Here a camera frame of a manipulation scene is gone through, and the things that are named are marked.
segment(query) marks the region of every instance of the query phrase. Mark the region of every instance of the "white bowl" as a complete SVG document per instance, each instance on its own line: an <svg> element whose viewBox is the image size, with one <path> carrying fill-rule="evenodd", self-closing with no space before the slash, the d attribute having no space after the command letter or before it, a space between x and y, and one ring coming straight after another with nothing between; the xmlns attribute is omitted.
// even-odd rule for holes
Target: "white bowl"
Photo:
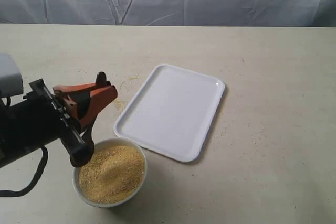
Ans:
<svg viewBox="0 0 336 224"><path fill-rule="evenodd" d="M143 172L143 177L142 177L142 181L140 183L140 185L137 187L137 189L129 196L127 197L126 199L123 199L122 201L120 202L116 202L116 203L112 203L112 204L101 204L101 203L96 203L96 202L93 202L91 201L90 199L88 199L83 193L82 191L80 190L79 188L79 185L78 185L78 176L79 176L79 170L80 168L75 168L73 171L73 175L72 175L72 183L74 184L74 188L75 188L75 191L78 193L79 197L87 204L91 205L91 206L94 206L94 207L102 207L102 208L109 208L109 207L115 207L115 206L118 206L120 204L123 204L124 202L130 200L135 194L137 194L137 192L140 190L145 178L146 178L146 175L147 175L147 160L146 160L146 157L141 149L141 147L138 145L138 144L135 144L133 141L131 140L126 140L124 138L112 138L112 139L109 139L109 140L105 140L105 141L102 141L102 142L99 142L97 144L95 144L95 151L98 151L98 150L101 150L105 147L110 147L110 146L129 146L129 147L132 147L132 148L135 148L143 157L143 160L144 160L144 172Z"/></svg>

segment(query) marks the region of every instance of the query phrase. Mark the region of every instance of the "white plastic tray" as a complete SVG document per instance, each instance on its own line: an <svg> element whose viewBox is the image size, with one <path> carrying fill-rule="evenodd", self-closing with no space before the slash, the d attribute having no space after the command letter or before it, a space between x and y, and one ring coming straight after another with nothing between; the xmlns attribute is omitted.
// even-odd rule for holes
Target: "white plastic tray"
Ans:
<svg viewBox="0 0 336 224"><path fill-rule="evenodd" d="M121 113L114 132L180 162L201 151L225 89L201 73L158 65Z"/></svg>

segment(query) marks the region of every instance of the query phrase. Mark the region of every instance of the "table surface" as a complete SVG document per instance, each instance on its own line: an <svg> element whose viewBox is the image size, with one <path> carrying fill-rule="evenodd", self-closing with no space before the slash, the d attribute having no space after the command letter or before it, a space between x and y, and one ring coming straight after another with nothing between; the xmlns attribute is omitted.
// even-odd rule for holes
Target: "table surface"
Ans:
<svg viewBox="0 0 336 224"><path fill-rule="evenodd" d="M119 97L99 115L96 142L114 137L114 122L160 63L227 88L199 158L181 164L145 151L148 177L128 203L82 202L54 141L37 186L0 199L1 223L336 222L336 29L3 24L0 51L15 59L25 92L39 78L51 88L105 71ZM40 155L2 168L1 189L27 185Z"/></svg>

